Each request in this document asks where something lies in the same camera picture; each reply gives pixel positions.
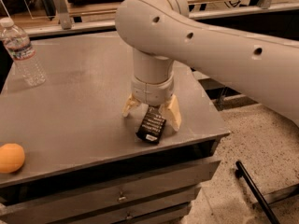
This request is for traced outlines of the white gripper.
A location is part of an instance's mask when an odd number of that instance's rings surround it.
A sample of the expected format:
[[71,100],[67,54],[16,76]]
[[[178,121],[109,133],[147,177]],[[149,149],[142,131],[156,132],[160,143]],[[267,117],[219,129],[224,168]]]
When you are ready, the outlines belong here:
[[141,103],[160,106],[159,113],[167,123],[177,132],[182,119],[180,115],[178,98],[174,93],[174,74],[167,81],[159,84],[149,84],[132,78],[132,94],[129,95],[122,109],[122,115],[127,117],[132,109],[138,108]]

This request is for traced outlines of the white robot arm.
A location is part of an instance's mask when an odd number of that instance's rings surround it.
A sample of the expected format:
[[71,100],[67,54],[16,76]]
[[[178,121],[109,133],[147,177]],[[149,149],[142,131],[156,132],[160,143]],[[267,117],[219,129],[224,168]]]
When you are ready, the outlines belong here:
[[125,0],[116,12],[121,39],[134,48],[133,100],[162,105],[175,60],[247,95],[299,125],[299,46],[288,39],[193,21],[186,0]]

